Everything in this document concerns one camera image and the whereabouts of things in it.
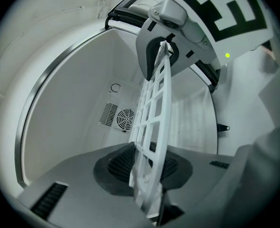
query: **fan grille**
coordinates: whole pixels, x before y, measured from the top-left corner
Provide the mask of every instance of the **fan grille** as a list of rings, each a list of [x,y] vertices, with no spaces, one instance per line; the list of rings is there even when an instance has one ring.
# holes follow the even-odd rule
[[[122,110],[117,115],[117,124],[123,130],[130,130],[134,112],[129,110]]]

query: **ventilation grille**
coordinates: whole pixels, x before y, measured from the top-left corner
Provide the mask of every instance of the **ventilation grille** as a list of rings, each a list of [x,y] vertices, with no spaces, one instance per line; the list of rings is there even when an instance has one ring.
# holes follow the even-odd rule
[[[212,161],[210,164],[224,169],[228,169],[230,166],[230,164],[220,161]]]
[[[117,115],[117,124],[123,130],[130,130],[134,112],[129,110],[122,110]]]
[[[146,127],[144,127],[144,130],[143,130],[143,136],[145,135],[146,133]]]
[[[100,122],[106,126],[111,127],[117,108],[117,105],[107,103],[100,118]]]
[[[66,189],[66,185],[54,183],[32,207],[31,211],[42,219],[47,219]]]

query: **black vent slot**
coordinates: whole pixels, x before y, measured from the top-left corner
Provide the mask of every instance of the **black vent slot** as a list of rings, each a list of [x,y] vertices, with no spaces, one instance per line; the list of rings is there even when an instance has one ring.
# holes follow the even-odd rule
[[[212,161],[210,164],[224,169],[228,169],[230,166],[229,163],[224,163],[220,161]]]
[[[189,53],[186,54],[186,57],[190,58],[193,54],[194,54],[194,52],[192,50],[190,50]]]
[[[155,27],[156,24],[157,24],[157,23],[156,23],[155,21],[152,21],[151,24],[150,24],[149,27],[148,27],[148,31],[152,31],[152,30],[154,29],[154,27]]]
[[[47,219],[66,189],[66,185],[54,183],[32,207],[31,211],[42,219]]]

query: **curved chrome edge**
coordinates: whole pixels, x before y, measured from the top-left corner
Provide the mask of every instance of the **curved chrome edge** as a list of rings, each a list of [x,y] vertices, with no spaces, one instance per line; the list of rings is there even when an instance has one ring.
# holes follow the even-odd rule
[[[23,138],[23,132],[24,132],[24,125],[27,119],[27,115],[29,113],[29,110],[32,106],[32,103],[34,102],[34,99],[39,92],[41,86],[45,82],[45,80],[49,77],[49,75],[52,73],[52,71],[65,59],[70,53],[72,53],[75,49],[77,49],[79,46],[81,46],[83,43],[87,42],[88,40],[96,37],[97,35],[112,29],[113,26],[110,26],[108,29],[102,28],[99,31],[94,32],[90,37],[87,37],[86,39],[77,41],[73,45],[71,45],[69,48],[67,48],[64,52],[62,52],[43,72],[43,74],[40,76],[40,78],[37,80],[35,85],[30,91],[29,96],[27,97],[27,100],[23,106],[18,127],[17,127],[17,133],[16,133],[16,139],[15,139],[15,169],[16,169],[16,176],[18,184],[22,188],[26,188],[27,184],[23,180],[23,173],[22,173],[22,138]]]
[[[203,83],[205,83],[206,86],[208,87],[208,84],[206,83],[206,81],[194,69],[192,69],[191,66],[189,66],[188,68],[191,69],[203,81]]]
[[[122,27],[119,27],[119,26],[116,26],[116,25],[110,25],[112,28],[114,28],[114,29],[119,29],[119,30],[123,30],[123,31],[126,31],[126,32],[129,32],[129,33],[131,33],[131,34],[134,34],[134,35],[138,35],[136,32],[134,32],[134,31],[131,31],[131,30],[129,30],[129,29],[126,29],[126,28],[122,28]]]

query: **gray panel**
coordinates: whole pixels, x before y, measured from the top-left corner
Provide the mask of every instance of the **gray panel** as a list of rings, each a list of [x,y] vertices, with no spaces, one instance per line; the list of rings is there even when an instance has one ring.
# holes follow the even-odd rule
[[[174,0],[163,0],[159,17],[162,21],[171,21],[181,27],[186,23],[187,12]]]
[[[133,197],[111,195],[94,180],[96,161],[124,145],[74,156],[61,162],[26,188],[19,201],[31,208],[58,181],[68,184],[68,188],[48,218],[54,225],[64,228],[153,227]]]
[[[185,209],[183,211],[185,212],[185,215],[181,216],[181,218],[177,219],[175,222],[166,224],[164,227],[185,227],[186,224],[190,223],[193,224],[193,227],[197,228],[220,227],[226,205],[240,185],[240,178],[247,162],[250,147],[251,146],[249,145],[239,147],[236,155],[230,162],[230,167],[226,170],[223,177],[218,179],[219,181],[216,181],[211,175],[201,178],[205,179],[206,184],[211,184],[211,181],[208,179],[213,178],[216,185],[210,188],[210,190],[206,193],[207,195],[204,195],[203,197],[201,196],[200,200],[196,197],[196,195],[202,194],[202,191],[198,189],[205,188],[206,190],[206,184],[202,185],[201,183],[197,189],[192,189],[192,191],[195,192],[194,194],[191,191],[187,194],[187,190],[184,190],[184,194],[181,193],[181,195],[185,198],[185,201],[183,203],[179,203],[179,207],[181,207],[181,204],[184,204],[183,207]],[[215,160],[228,162],[227,158],[229,157],[218,155]],[[214,169],[221,169],[212,165],[210,166]],[[194,203],[188,198],[188,195],[192,196],[192,200],[195,198],[199,202],[196,205],[193,205]]]
[[[157,24],[161,25],[164,29],[169,31],[170,33],[173,33],[177,38],[179,38],[190,50],[194,51],[196,56],[205,64],[211,63],[216,58],[216,53],[212,47],[212,44],[206,37],[205,33],[202,31],[200,26],[197,23],[194,23],[187,19],[184,26],[181,28],[173,28],[166,26],[164,24],[164,21],[162,21],[161,17],[159,16],[159,13],[155,13],[155,11],[162,11],[164,8],[163,6],[167,6],[170,3],[158,3],[156,6],[152,7],[149,12],[148,16],[149,19],[152,21],[155,21]]]
[[[252,145],[240,186],[225,207],[221,226],[243,227],[267,205],[280,210],[280,203],[271,201],[275,194],[280,196],[280,128]]]
[[[193,166],[193,174],[186,184],[180,189],[168,191],[170,202],[188,212],[213,189],[227,171],[210,165],[210,162],[217,160],[230,163],[232,157],[188,151],[172,146],[168,146],[168,150],[189,160]]]
[[[149,31],[148,29],[152,22],[153,21],[151,19],[147,19],[145,21],[136,39],[138,61],[146,79],[151,77],[149,68],[154,68],[156,59],[156,55],[154,55],[152,52],[152,45],[158,45],[158,43],[164,41],[171,34],[169,30],[160,24],[156,24],[152,31]],[[196,48],[190,47],[189,44],[185,43],[186,40],[181,40],[179,37],[174,37],[171,41],[176,44],[177,49],[173,48],[174,55],[170,57],[170,60],[172,60],[172,57],[178,57],[176,61],[171,61],[171,75],[174,76],[183,69],[196,63],[199,60],[197,51],[201,51],[202,49],[197,46],[195,46]],[[190,57],[187,57],[187,54],[191,49],[194,51],[194,54]]]

